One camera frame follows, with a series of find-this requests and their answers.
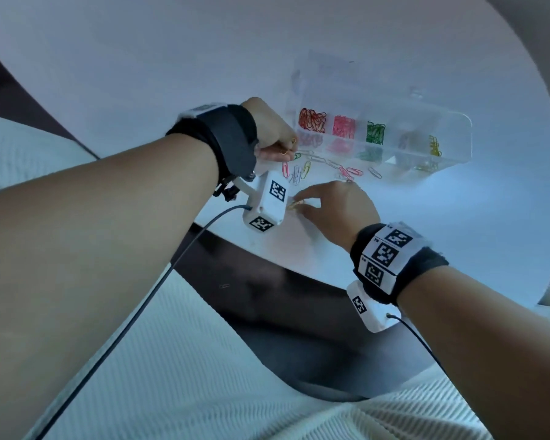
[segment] person's left hand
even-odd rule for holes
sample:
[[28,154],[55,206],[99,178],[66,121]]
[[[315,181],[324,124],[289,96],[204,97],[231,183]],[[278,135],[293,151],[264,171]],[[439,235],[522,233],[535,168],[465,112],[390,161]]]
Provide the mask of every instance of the person's left hand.
[[258,145],[255,155],[267,161],[293,161],[297,136],[293,129],[259,97],[241,103],[255,119]]

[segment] white plastic box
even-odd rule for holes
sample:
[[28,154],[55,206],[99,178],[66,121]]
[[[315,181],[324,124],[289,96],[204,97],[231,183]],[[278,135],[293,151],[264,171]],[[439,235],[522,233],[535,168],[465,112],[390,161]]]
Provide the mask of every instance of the white plastic box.
[[[317,53],[296,63],[287,110],[293,116],[300,151],[309,149],[324,158],[388,162],[404,170],[426,172],[471,160],[468,116],[406,95],[380,93],[352,67],[349,62]],[[300,126],[303,108],[325,113],[324,132]],[[337,116],[354,120],[353,135],[335,135]],[[368,126],[373,131],[369,136]]]

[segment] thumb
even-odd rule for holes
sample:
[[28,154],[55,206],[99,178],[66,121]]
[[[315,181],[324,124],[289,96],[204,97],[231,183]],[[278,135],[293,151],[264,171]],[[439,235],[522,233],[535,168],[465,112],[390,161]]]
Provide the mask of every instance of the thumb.
[[299,203],[294,207],[295,211],[304,216],[308,221],[311,221],[318,226],[320,218],[320,208],[313,207],[307,203]]

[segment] floor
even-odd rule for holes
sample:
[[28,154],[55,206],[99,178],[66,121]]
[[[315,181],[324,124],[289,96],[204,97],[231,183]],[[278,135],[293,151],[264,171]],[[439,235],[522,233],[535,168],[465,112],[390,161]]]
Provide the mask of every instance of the floor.
[[[488,1],[523,40],[550,91],[550,0]],[[73,139],[1,65],[0,117]],[[192,228],[188,237],[195,232]],[[198,273],[202,259],[212,274]],[[379,334],[364,330],[343,290],[288,272],[210,233],[200,238],[178,271],[266,366],[298,388],[321,385],[323,395],[333,399],[351,397],[330,397],[326,389],[372,397],[432,363],[402,325]]]

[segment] person's right arm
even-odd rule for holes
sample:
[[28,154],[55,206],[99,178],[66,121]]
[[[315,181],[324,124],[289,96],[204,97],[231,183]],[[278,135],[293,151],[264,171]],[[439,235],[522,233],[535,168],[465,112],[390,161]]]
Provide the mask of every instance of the person's right arm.
[[[347,251],[362,228],[381,221],[353,182],[295,196],[308,198],[320,198],[321,208],[297,210]],[[398,305],[495,438],[550,438],[550,322],[449,266],[414,279]]]

